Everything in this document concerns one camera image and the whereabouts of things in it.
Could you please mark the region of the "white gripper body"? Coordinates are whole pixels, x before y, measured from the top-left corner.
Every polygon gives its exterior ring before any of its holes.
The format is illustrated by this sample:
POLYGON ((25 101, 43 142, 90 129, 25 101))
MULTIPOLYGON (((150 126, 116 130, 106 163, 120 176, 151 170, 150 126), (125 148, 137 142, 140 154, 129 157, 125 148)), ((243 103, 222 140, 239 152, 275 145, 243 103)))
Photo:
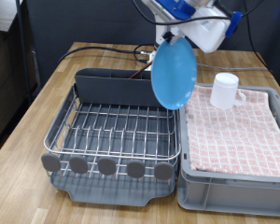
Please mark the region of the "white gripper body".
POLYGON ((230 20, 216 7, 200 7, 192 16, 195 21, 178 24, 177 28, 198 48, 210 53, 221 45, 230 20))

